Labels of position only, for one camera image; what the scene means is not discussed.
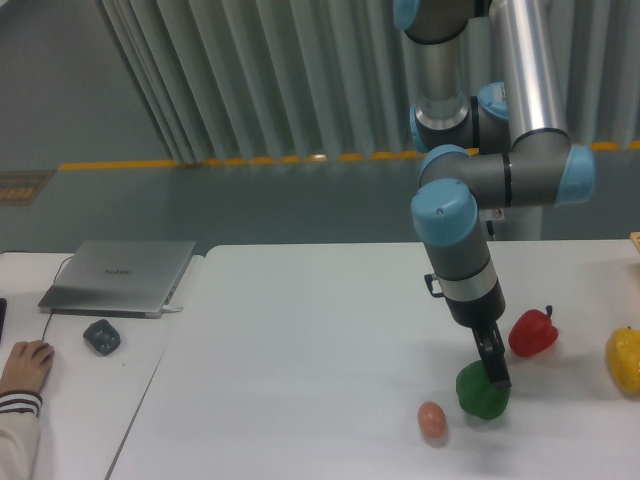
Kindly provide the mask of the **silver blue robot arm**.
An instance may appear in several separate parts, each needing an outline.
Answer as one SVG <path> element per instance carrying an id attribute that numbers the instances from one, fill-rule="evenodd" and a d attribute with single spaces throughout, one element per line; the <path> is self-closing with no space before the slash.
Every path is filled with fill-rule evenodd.
<path id="1" fill-rule="evenodd" d="M 488 380 L 510 386 L 498 320 L 505 299 L 483 211 L 566 205 L 595 187 L 593 154 L 571 143 L 546 1 L 397 1 L 394 23 L 417 48 L 420 98 L 410 111 L 424 153 L 411 202 L 432 296 L 470 329 Z M 488 18 L 502 80 L 468 95 L 460 60 L 469 23 Z"/>

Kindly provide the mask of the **person's hand on mouse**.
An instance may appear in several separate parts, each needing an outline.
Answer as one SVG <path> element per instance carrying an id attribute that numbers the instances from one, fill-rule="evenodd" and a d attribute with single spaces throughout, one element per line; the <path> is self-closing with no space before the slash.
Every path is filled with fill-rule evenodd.
<path id="1" fill-rule="evenodd" d="M 55 349 L 42 340 L 17 342 L 1 375 L 1 393 L 39 394 L 53 364 Z"/>

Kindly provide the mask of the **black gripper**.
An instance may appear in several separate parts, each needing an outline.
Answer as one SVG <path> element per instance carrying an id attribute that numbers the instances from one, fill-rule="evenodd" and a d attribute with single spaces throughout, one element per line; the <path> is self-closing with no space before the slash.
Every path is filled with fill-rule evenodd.
<path id="1" fill-rule="evenodd" d="M 505 311 L 506 301 L 493 261 L 489 260 L 478 273 L 461 280 L 438 277 L 435 273 L 426 274 L 424 279 L 433 298 L 445 299 L 453 319 L 473 329 L 489 382 L 510 386 L 505 347 L 495 324 Z"/>

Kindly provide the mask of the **white sleeve forearm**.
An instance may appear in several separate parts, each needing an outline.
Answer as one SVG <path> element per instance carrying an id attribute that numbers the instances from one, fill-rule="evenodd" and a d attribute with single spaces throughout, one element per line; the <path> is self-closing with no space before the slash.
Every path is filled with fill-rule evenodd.
<path id="1" fill-rule="evenodd" d="M 42 398 L 27 391 L 1 395 L 1 478 L 30 479 L 40 438 Z"/>

